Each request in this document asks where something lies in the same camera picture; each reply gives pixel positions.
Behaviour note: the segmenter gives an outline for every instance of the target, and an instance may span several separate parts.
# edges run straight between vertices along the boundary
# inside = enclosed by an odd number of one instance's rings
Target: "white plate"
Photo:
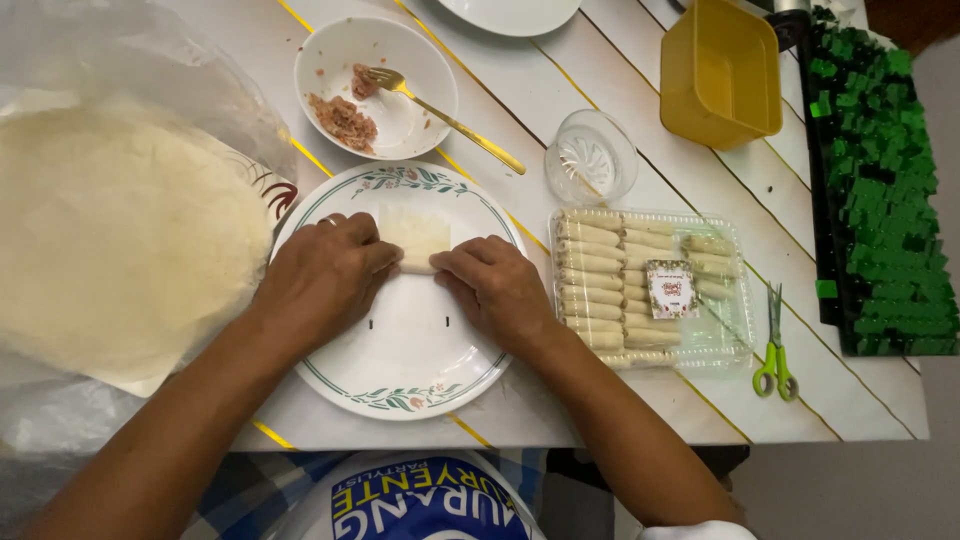
[[[451,246],[497,234],[526,256],[514,224],[486,191],[419,161],[379,161],[331,178],[291,212],[274,255],[304,225],[334,212],[376,217],[382,204],[440,215],[450,224]],[[347,410],[383,420],[419,420],[468,403],[510,360],[473,329],[432,276],[401,274],[384,286],[363,321],[296,371]]]
[[[406,78],[407,89],[446,114],[457,116],[457,84],[444,57],[425,37],[402,24],[375,17],[350,17],[317,30],[303,42],[294,64],[294,82],[300,107],[320,133],[337,146],[364,158],[408,160],[433,150],[450,127],[399,92],[379,89],[363,101],[353,98],[353,65],[395,69]],[[317,75],[322,69],[323,75]],[[373,119],[377,135],[373,154],[353,150],[326,132],[317,120],[310,93],[329,101],[334,96],[357,105]]]
[[[583,0],[439,0],[466,22],[502,36],[530,37],[556,30]]]

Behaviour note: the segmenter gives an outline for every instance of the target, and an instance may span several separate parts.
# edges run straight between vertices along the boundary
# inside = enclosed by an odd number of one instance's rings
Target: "table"
[[[560,201],[543,179],[543,151],[571,112],[597,108],[628,130],[643,160],[634,189],[616,206],[718,213],[739,228],[750,264],[763,357],[764,280],[783,282],[782,334],[802,399],[758,398],[750,372],[733,379],[623,379],[690,444],[926,439],[929,431],[915,358],[843,358],[834,327],[819,323],[814,291],[807,162],[799,71],[780,55],[783,129],[731,152],[715,152],[660,123],[660,39],[678,18],[665,0],[585,0],[560,30],[506,38],[483,32],[434,0],[161,0],[205,31],[260,84],[300,146],[300,187],[308,193],[363,161],[316,132],[293,87],[298,47],[311,28],[347,16],[381,16],[430,39],[460,92],[458,119],[529,168],[511,176],[499,161],[452,133],[422,160],[482,185],[526,229],[527,251],[549,280],[546,216]],[[865,25],[862,13],[858,15]],[[346,412],[296,375],[256,414],[234,449],[304,450],[568,447],[580,444],[557,402],[521,362],[455,414],[382,422]]]

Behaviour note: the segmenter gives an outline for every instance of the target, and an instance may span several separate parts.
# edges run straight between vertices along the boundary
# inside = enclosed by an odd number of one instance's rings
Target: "gold fork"
[[[516,158],[504,152],[502,148],[493,144],[486,138],[478,135],[474,130],[468,128],[453,118],[450,118],[439,110],[427,105],[423,100],[415,96],[413,92],[407,89],[406,80],[399,72],[394,71],[393,69],[387,69],[386,67],[372,67],[368,73],[370,74],[370,79],[374,81],[377,86],[380,86],[381,88],[391,92],[402,92],[406,94],[406,96],[413,100],[414,103],[423,107],[424,109],[429,110],[430,112],[433,112],[438,118],[449,124],[451,128],[466,135],[468,139],[479,144],[484,150],[493,154],[498,160],[506,163],[507,166],[514,169],[517,174],[523,174],[527,172],[527,168],[523,166],[523,163],[517,161]]]

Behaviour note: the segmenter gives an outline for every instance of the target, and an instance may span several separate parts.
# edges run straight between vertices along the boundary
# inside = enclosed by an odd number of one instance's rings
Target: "hand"
[[[399,272],[403,252],[380,240],[368,213],[335,213],[301,227],[280,247],[242,318],[253,320],[283,359],[320,349],[370,311],[377,291]]]
[[[507,353],[531,360],[563,335],[537,267],[503,238],[473,238],[430,264],[470,323]]]

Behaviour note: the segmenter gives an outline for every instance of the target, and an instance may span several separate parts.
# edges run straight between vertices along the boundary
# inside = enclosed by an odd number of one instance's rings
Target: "scissors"
[[[780,306],[783,304],[783,284],[776,291],[767,286],[767,305],[770,316],[770,341],[767,343],[767,357],[763,367],[754,373],[754,390],[761,398],[774,393],[774,380],[777,391],[786,402],[792,402],[800,396],[800,383],[786,369],[786,349],[780,342]]]

